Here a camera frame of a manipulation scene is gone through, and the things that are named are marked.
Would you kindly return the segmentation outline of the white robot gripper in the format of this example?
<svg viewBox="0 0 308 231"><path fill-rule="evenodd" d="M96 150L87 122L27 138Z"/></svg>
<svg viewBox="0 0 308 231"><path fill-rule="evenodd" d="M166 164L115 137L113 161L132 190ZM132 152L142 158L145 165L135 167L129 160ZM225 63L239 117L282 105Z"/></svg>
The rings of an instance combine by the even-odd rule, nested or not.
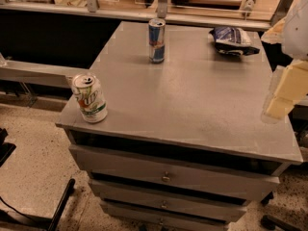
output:
<svg viewBox="0 0 308 231"><path fill-rule="evenodd" d="M277 123L308 94L308 0L299 0L285 17L264 32L261 41L280 43L284 54L301 60L278 66L272 73L261 120Z"/></svg>

